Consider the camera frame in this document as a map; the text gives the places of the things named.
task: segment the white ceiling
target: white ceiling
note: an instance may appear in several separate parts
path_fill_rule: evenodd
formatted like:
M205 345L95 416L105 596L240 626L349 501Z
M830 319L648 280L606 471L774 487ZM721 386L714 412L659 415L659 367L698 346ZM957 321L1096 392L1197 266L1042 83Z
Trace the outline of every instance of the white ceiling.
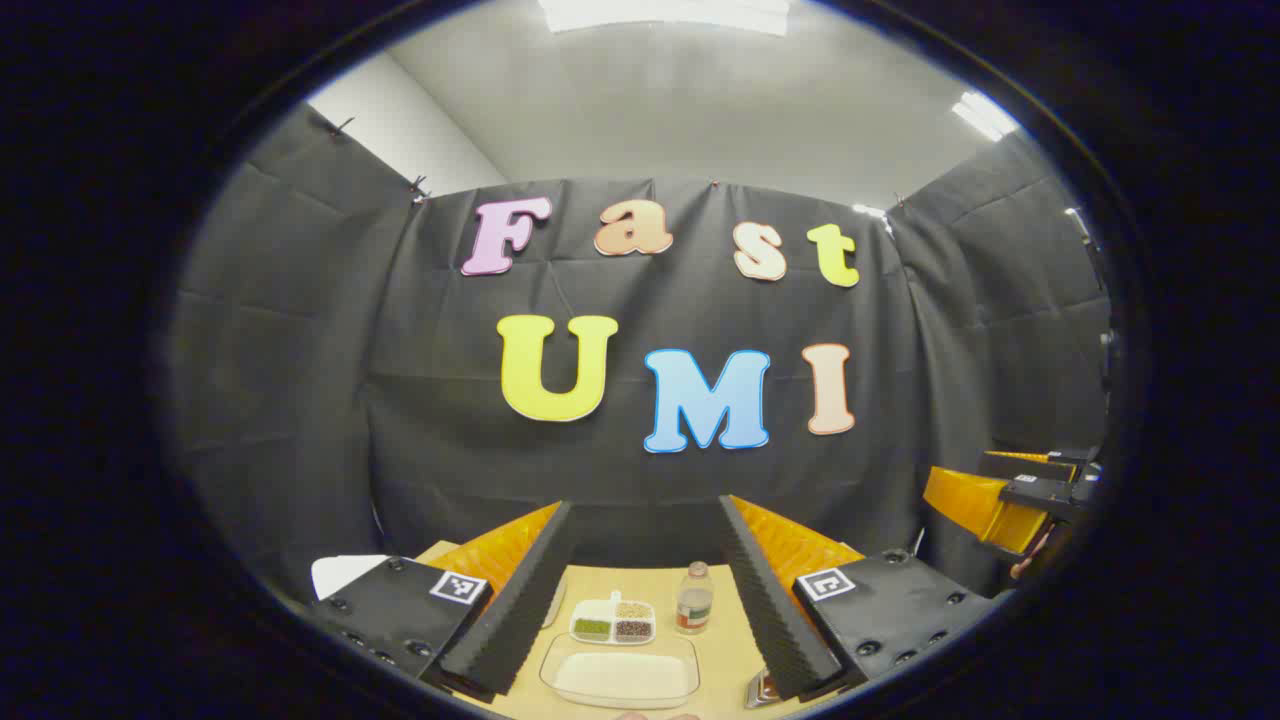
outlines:
M988 145L966 90L867 26L792 3L786 37L687 23L553 35L494 0L390 55L507 179L691 176L888 208Z

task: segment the glass bottle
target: glass bottle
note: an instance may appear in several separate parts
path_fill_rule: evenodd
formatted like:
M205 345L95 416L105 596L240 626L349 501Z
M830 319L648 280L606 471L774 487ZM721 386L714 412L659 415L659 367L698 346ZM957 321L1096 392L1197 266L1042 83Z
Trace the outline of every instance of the glass bottle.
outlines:
M694 562L689 574L680 582L676 596L676 629L685 634L696 634L707 629L712 614L712 577L707 564Z

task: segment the foam letter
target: foam letter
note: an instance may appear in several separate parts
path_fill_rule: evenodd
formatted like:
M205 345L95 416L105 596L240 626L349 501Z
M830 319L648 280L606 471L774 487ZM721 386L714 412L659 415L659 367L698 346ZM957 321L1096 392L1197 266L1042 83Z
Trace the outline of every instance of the foam letter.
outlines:
M502 396L526 418L567 423L590 415L604 398L604 351L618 323L602 315L568 322L568 332L577 336L577 384L568 392L543 388L543 340L554 329L556 323L543 315L507 315L498 320L503 340Z
M845 252L854 251L854 238L840 234L840 225L826 224L808 233L809 242L818 243L818 269L831 284L854 287L858 270L845 265Z
M644 364L658 380L653 434L644 438L649 452L680 452L689 447L689 439L680 433L681 414L698 447L712 443L726 414L721 447L741 450L769 442L760 419L768 355L755 350L730 355L714 389L708 389L703 372L686 350L654 350L645 355Z
M639 250L655 255L671 247L667 232L667 211L653 200L625 200L609 205L600 213L605 223L595 233L595 249L600 255L626 255Z
M813 368L813 418L809 432L815 436L833 436L854 427L854 415L845 402L845 360L849 348L824 342L810 345L800 356Z
M739 223L733 228L733 264L749 278L777 281L787 274L787 259L782 256L782 238L778 231L759 223Z
M503 252L507 242L511 242L513 251L524 250L529 245L529 236L534 232L532 215L539 220L552 217L552 201L545 197L531 197L529 200L511 200L508 202L485 202L476 208L480 215L480 229L476 231L476 242L471 246L471 258L462 264L463 275L497 275L511 269L511 258ZM511 222L512 215L520 215L516 222Z

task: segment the black fabric backdrop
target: black fabric backdrop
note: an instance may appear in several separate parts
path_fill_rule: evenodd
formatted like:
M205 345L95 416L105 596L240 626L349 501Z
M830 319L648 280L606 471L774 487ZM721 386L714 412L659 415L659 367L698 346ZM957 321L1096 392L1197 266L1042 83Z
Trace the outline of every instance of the black fabric backdrop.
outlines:
M462 275L475 208L534 196L553 214L512 269ZM410 197L302 109L230 178L180 281L169 357L182 464L233 547L297 598L312 597L315 557L416 555L558 498L589 510L579 562L714 560L700 520L726 492L868 552L928 525L922 556L991 592L995 561L920 500L929 465L1101 439L1108 302L1062 214L1074 202L1021 133L895 208L892 236L847 205L705 179ZM666 208L668 251L595 251L599 213L626 199ZM782 236L780 282L735 268L744 220ZM852 288L818 272L805 232L824 223L856 242ZM503 400L495 325L527 313L556 322L552 391L576 377L568 319L617 319L604 401L582 420L532 421ZM858 421L844 434L806 429L800 351L818 342L851 352ZM768 445L645 452L655 384L643 360L667 347L689 350L708 382L736 350L768 354Z

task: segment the letter m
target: letter m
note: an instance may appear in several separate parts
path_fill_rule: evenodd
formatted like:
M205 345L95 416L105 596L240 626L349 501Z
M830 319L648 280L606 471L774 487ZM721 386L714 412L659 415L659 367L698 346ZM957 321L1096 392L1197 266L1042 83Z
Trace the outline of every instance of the letter m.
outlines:
M694 433L698 447L716 437L721 420L728 415L721 447L741 450L769 442L762 421L764 370L769 356L755 350L740 350L728 356L714 388L707 387L694 356L685 350L654 350L644 359L658 382L653 434L644 441L649 452L680 452L689 441L680 432L680 418Z

